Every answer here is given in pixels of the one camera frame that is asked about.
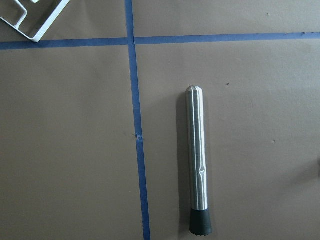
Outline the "steel muddler black tip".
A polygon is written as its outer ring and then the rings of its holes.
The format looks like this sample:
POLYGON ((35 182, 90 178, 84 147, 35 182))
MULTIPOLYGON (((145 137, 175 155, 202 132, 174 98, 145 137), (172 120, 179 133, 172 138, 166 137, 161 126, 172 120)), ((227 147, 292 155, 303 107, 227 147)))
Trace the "steel muddler black tip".
POLYGON ((212 233, 209 211, 203 90, 197 85, 186 89, 186 118, 190 178, 189 231, 196 236, 212 233))

